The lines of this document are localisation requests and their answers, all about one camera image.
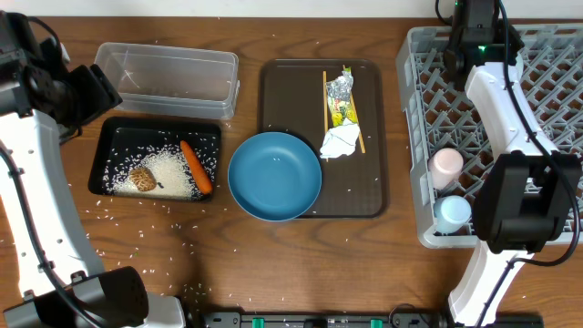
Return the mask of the brown food scrap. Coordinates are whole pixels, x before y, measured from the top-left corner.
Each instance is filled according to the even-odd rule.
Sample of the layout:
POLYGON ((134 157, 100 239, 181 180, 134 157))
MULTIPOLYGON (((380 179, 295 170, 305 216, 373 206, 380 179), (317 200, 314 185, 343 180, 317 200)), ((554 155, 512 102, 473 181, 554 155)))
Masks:
POLYGON ((148 192, 157 187, 157 182, 148 168, 136 168, 128 174, 130 181, 141 192, 148 192))

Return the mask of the orange carrot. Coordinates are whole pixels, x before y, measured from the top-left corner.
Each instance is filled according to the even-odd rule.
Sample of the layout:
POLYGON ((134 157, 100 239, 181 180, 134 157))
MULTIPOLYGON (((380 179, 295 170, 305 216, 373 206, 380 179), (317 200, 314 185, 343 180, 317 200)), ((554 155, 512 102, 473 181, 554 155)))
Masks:
POLYGON ((191 175, 195 181, 197 188, 204 195, 211 194, 211 192, 213 191, 212 183, 210 181, 209 176, 206 173, 206 170, 204 169, 202 164, 199 162, 199 159, 198 159, 196 153, 190 147, 190 145, 184 140, 182 140, 179 143, 179 145, 180 145, 181 151, 182 151, 182 153, 183 153, 183 155, 184 155, 184 157, 189 165, 191 175))

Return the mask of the dark blue plate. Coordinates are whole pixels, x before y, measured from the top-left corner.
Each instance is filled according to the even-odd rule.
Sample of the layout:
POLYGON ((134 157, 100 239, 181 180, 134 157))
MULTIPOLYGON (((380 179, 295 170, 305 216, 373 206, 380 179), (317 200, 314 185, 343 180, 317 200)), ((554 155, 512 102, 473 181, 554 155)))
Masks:
POLYGON ((304 141, 283 132, 263 132, 233 153, 228 185, 238 205, 267 221, 300 217, 322 188, 321 164, 304 141))

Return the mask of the green foil snack wrapper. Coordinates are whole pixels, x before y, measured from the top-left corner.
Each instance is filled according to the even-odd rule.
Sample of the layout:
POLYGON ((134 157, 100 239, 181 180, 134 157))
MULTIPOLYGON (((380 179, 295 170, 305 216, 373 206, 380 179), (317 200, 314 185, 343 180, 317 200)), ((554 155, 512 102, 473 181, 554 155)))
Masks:
POLYGON ((348 120, 349 124, 358 123, 353 102, 353 82, 352 70, 345 67, 336 79, 325 84, 328 109, 334 127, 344 125, 345 120, 348 120))

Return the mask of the white tissue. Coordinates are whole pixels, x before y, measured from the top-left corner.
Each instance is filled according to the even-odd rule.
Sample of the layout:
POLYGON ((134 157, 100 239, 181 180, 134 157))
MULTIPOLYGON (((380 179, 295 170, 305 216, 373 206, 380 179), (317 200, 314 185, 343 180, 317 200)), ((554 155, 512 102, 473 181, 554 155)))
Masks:
POLYGON ((326 132, 320 148, 320 158, 337 159, 343 155, 352 155, 355 152, 359 134, 359 125, 346 118, 341 125, 326 132))

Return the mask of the pink cup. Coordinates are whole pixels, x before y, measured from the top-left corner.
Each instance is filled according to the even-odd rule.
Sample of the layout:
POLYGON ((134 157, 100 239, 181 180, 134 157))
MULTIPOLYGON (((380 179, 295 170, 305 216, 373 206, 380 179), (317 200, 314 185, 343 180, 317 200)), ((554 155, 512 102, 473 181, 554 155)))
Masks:
POLYGON ((463 166, 464 159, 457 150, 450 148, 438 150, 428 162, 428 169, 432 175, 434 188, 442 190, 448 184, 457 180, 461 175, 463 166))

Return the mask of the light blue cup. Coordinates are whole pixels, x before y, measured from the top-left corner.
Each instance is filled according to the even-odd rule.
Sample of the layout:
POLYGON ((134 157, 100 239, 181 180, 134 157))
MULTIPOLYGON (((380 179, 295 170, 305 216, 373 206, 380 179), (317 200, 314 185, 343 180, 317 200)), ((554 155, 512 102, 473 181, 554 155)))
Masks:
POLYGON ((471 213, 469 202, 460 196, 438 199, 434 204, 435 230, 442 234, 456 232, 469 222, 471 213))

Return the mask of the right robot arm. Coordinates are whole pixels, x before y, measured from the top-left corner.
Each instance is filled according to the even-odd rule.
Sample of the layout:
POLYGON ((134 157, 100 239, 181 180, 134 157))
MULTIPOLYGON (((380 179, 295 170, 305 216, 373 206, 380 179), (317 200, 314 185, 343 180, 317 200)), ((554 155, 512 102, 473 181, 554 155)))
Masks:
POLYGON ((448 304, 452 323, 482 327, 495 322, 497 306, 524 265, 558 266, 575 252, 579 222, 562 256, 534 257, 561 235, 569 216, 578 216, 582 166, 577 156, 558 150, 528 104, 518 63, 524 44, 503 3, 458 0, 451 27, 445 66, 481 118, 494 165, 472 207, 479 241, 448 304))

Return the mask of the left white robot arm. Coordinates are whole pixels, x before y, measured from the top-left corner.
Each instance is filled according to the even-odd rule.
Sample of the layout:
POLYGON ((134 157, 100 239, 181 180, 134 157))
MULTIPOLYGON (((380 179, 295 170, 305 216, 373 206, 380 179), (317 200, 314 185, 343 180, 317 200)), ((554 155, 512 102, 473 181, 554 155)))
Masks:
POLYGON ((55 32, 1 14, 1 201, 13 235, 22 302, 10 327, 183 327, 179 299, 146 290, 132 267, 104 268, 82 226, 60 147, 120 101, 97 66, 68 68, 55 32))

